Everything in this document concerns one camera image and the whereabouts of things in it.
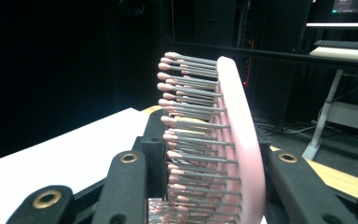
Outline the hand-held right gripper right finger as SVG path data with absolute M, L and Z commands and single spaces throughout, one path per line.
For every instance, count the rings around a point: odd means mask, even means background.
M 358 224 L 358 219 L 302 158 L 261 140 L 268 224 Z

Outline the black metal bar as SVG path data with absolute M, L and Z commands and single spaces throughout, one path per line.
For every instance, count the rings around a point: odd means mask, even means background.
M 355 60 L 344 60 L 337 58 L 326 58 L 326 57 L 315 57 L 309 55 L 302 54 L 293 54 L 293 53 L 282 53 L 282 52 L 274 52 L 274 51 L 265 51 L 258 49 L 238 49 L 231 47 L 220 47 L 220 46 L 212 46 L 212 45 L 202 45 L 202 44 L 194 44 L 187 42 L 178 42 L 168 40 L 167 44 L 172 46 L 173 48 L 191 48 L 191 49 L 207 49 L 214 51 L 222 51 L 225 53 L 235 53 L 246 55 L 249 57 L 256 57 L 265 60 L 278 60 L 285 63 L 300 63 L 305 65 L 312 66 L 325 66 L 331 68 L 353 68 L 358 69 L 358 61 Z

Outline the pink hairbrush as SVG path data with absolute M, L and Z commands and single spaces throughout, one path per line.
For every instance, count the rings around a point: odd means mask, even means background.
M 158 65 L 167 194 L 153 224 L 260 224 L 266 183 L 235 62 L 167 52 Z

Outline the computer monitor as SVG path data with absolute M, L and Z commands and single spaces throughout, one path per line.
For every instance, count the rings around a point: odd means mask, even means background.
M 358 0 L 335 0 L 333 13 L 358 13 Z

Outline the white desk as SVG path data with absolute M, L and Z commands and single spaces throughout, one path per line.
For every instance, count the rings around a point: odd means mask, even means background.
M 355 60 L 358 62 L 358 49 L 317 47 L 310 55 L 340 60 Z M 324 101 L 324 106 L 322 107 L 322 112 L 318 118 L 312 139 L 302 154 L 302 157 L 305 159 L 313 160 L 317 154 L 321 145 L 321 135 L 324 130 L 324 125 L 327 121 L 358 129 L 358 105 L 341 103 L 334 100 L 337 86 L 342 75 L 343 70 L 338 69 L 327 98 Z

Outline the black keyboard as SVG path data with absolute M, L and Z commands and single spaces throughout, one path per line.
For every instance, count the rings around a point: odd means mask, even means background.
M 358 49 L 356 41 L 337 41 L 337 40 L 317 40 L 314 43 L 317 47 L 338 48 L 338 49 Z

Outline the white table board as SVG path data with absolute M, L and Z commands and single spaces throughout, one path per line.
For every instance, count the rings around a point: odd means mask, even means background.
M 149 115 L 127 108 L 0 159 L 0 224 L 31 193 L 64 185 L 74 193 L 104 179 L 111 160 L 130 150 Z

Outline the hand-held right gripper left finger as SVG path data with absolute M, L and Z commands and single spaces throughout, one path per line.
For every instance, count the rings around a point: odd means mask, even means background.
M 165 114 L 151 113 L 132 150 L 112 159 L 91 224 L 149 224 L 148 201 L 167 197 Z

